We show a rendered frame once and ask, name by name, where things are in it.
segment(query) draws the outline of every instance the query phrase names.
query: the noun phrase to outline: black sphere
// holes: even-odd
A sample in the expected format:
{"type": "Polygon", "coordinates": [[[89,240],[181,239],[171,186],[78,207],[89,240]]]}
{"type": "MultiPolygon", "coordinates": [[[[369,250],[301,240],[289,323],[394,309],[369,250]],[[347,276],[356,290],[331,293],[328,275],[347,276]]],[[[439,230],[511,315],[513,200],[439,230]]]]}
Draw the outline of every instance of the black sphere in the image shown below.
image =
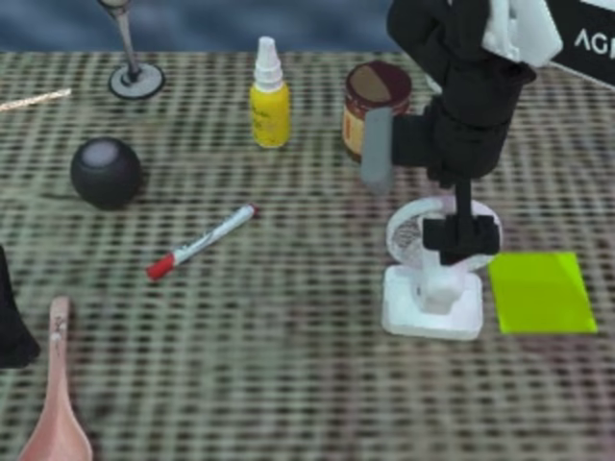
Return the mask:
{"type": "Polygon", "coordinates": [[[70,179],[89,204],[100,209],[119,209],[141,187],[141,162],[125,142],[96,137],[83,144],[73,157],[70,179]]]}

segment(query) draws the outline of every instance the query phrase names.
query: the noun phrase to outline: jar lid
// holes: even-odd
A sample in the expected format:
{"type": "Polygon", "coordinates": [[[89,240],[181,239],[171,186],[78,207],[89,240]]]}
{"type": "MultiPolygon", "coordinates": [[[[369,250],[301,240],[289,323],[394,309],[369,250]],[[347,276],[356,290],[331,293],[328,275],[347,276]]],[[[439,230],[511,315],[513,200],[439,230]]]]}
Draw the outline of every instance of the jar lid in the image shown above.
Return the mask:
{"type": "Polygon", "coordinates": [[[384,61],[355,67],[346,78],[346,93],[368,108],[395,106],[412,91],[412,80],[404,69],[384,61]]]}

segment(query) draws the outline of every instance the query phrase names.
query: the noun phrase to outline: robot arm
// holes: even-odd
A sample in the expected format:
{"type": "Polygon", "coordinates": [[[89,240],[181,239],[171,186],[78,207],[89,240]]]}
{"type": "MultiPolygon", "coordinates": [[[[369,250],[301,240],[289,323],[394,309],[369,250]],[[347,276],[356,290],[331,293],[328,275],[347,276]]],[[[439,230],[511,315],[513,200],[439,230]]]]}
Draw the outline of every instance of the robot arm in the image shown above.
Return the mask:
{"type": "Polygon", "coordinates": [[[456,214],[426,220],[424,245],[443,264],[494,255],[499,229],[472,215],[471,180],[497,165],[529,67],[562,48],[545,0],[394,0],[388,33],[441,87],[422,115],[392,121],[391,161],[455,188],[456,214]]]}

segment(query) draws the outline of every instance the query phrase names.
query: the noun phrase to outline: red and white marker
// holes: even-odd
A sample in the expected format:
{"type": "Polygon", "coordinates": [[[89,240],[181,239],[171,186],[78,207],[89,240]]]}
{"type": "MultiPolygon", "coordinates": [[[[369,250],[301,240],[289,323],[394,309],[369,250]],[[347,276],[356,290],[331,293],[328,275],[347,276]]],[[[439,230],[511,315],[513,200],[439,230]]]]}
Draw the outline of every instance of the red and white marker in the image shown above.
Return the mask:
{"type": "Polygon", "coordinates": [[[214,244],[227,233],[237,229],[242,224],[250,221],[258,212],[254,205],[242,206],[235,213],[225,219],[215,229],[204,233],[198,240],[183,245],[169,253],[161,260],[147,268],[147,275],[152,280],[157,280],[171,272],[174,267],[189,260],[206,247],[214,244]]]}

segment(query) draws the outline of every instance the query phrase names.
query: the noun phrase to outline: white bottle cap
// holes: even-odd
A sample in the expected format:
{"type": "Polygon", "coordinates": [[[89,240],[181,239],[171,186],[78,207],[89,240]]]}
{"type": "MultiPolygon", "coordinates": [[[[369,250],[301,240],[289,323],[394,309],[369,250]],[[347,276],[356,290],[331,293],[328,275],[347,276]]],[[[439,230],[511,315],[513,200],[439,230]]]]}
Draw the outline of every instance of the white bottle cap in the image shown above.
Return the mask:
{"type": "Polygon", "coordinates": [[[262,36],[258,40],[254,78],[260,91],[272,93],[282,88],[282,64],[276,50],[276,41],[270,36],[262,36]]]}

